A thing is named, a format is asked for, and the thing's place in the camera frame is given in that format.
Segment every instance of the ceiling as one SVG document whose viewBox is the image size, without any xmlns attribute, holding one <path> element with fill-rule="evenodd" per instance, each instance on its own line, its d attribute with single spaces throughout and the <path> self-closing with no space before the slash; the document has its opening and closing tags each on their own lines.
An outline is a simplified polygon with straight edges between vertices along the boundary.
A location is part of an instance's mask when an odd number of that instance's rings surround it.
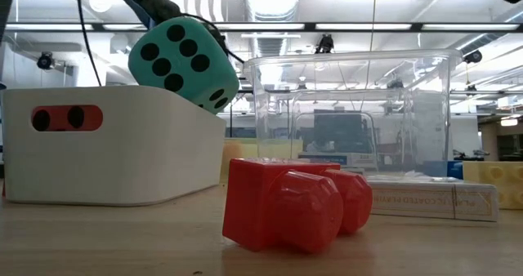
<svg viewBox="0 0 523 276">
<path fill-rule="evenodd" d="M 101 23 L 137 23 L 139 20 L 132 10 L 122 0 L 83 0 L 84 15 L 87 22 Z M 216 20 L 212 9 L 214 0 L 177 0 L 186 10 L 195 9 L 200 16 L 210 16 Z M 221 0 L 221 15 L 224 21 L 248 21 L 248 4 L 246 0 Z M 503 23 L 523 12 L 523 4 L 511 5 L 502 0 L 297 0 L 297 11 L 294 21 L 297 22 L 456 22 L 456 23 Z M 31 22 L 41 24 L 77 23 L 78 9 L 76 0 L 14 0 L 9 16 L 9 22 Z M 122 33 L 132 46 L 139 39 L 141 33 Z M 13 33 L 7 33 L 13 39 Z M 111 41 L 116 33 L 90 33 L 89 41 L 99 65 L 106 65 L 111 74 L 112 82 L 125 84 L 134 83 L 127 70 L 127 56 L 122 53 L 108 52 L 107 42 Z M 227 33 L 227 43 L 230 50 L 242 59 L 254 57 L 253 40 L 243 38 L 242 33 Z M 311 54 L 315 45 L 321 39 L 322 33 L 292 33 L 294 38 L 288 38 L 284 51 L 287 55 Z M 453 48 L 457 49 L 477 38 L 478 33 L 333 33 L 334 50 L 336 53 L 353 51 L 404 51 Z M 37 56 L 43 48 L 55 48 L 54 54 L 67 65 L 81 65 L 87 56 L 81 33 L 19 33 L 16 42 L 26 54 Z M 480 49 L 483 60 L 478 64 L 461 63 L 452 73 L 451 89 L 463 90 L 466 82 L 476 83 L 480 91 L 499 91 L 503 89 L 518 90 L 514 82 L 519 83 L 523 73 L 508 73 L 521 66 L 523 56 L 523 34 L 511 33 L 500 39 L 490 42 Z M 343 62 L 330 64 L 324 77 L 318 76 L 314 66 L 309 68 L 295 65 L 286 70 L 285 81 L 275 89 L 290 88 L 297 85 L 299 77 L 306 77 L 303 81 L 307 88 L 316 85 L 319 89 L 365 88 L 370 83 L 391 69 L 397 67 L 397 61 L 372 67 L 367 77 L 364 73 L 367 61 Z M 356 77 L 359 71 L 364 77 Z M 376 87 L 384 88 L 387 81 L 380 82 Z M 455 103 L 466 96 L 453 96 Z M 483 105 L 498 96 L 483 96 L 468 101 Z"/>
</svg>

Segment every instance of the fluorescent light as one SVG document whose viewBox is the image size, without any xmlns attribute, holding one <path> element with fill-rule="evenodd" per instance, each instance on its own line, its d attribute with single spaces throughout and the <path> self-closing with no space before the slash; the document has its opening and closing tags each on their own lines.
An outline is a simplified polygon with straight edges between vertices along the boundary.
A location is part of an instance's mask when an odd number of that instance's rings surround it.
<svg viewBox="0 0 523 276">
<path fill-rule="evenodd" d="M 424 24 L 423 30 L 515 30 L 518 24 Z"/>
<path fill-rule="evenodd" d="M 92 30 L 92 25 L 85 24 L 86 30 Z M 7 24 L 6 31 L 33 30 L 33 31 L 82 31 L 80 24 Z"/>
<path fill-rule="evenodd" d="M 300 34 L 273 34 L 273 33 L 249 33 L 242 34 L 242 38 L 301 38 Z"/>
<path fill-rule="evenodd" d="M 107 30 L 147 30 L 142 24 L 103 24 L 103 26 Z"/>
<path fill-rule="evenodd" d="M 509 127 L 509 126 L 515 126 L 515 125 L 517 125 L 517 119 L 501 120 L 501 126 L 503 126 L 503 127 Z"/>
<path fill-rule="evenodd" d="M 249 30 L 249 29 L 260 29 L 260 30 L 299 30 L 305 27 L 305 24 L 297 23 L 218 23 L 215 24 L 221 30 Z"/>
<path fill-rule="evenodd" d="M 318 30 L 407 30 L 411 24 L 317 24 Z"/>
</svg>

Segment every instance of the cardboard box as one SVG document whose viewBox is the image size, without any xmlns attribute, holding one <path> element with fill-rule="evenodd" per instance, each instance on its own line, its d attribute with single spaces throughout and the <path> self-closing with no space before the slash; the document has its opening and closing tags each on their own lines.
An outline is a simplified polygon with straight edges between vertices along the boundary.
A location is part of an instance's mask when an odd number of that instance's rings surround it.
<svg viewBox="0 0 523 276">
<path fill-rule="evenodd" d="M 498 220 L 493 185 L 369 180 L 372 214 L 456 220 Z"/>
</svg>

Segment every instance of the wooden table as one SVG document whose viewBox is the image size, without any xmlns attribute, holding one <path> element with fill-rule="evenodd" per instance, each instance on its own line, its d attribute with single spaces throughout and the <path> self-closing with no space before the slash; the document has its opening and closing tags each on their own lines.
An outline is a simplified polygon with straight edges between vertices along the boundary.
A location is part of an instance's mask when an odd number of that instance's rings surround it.
<svg viewBox="0 0 523 276">
<path fill-rule="evenodd" d="M 221 236 L 225 187 L 149 207 L 0 204 L 0 275 L 523 274 L 523 212 L 499 223 L 372 216 L 323 254 Z"/>
</svg>

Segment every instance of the white box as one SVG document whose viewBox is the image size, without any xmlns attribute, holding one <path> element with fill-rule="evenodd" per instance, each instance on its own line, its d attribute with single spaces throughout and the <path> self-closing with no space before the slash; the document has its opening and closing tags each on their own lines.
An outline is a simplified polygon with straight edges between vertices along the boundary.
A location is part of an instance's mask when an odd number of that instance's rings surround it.
<svg viewBox="0 0 523 276">
<path fill-rule="evenodd" d="M 498 220 L 498 192 L 493 185 L 372 180 L 369 184 L 372 214 Z"/>
<path fill-rule="evenodd" d="M 95 131 L 36 131 L 38 106 L 96 105 Z M 217 185 L 226 122 L 154 87 L 7 90 L 7 199 L 135 206 Z"/>
</svg>

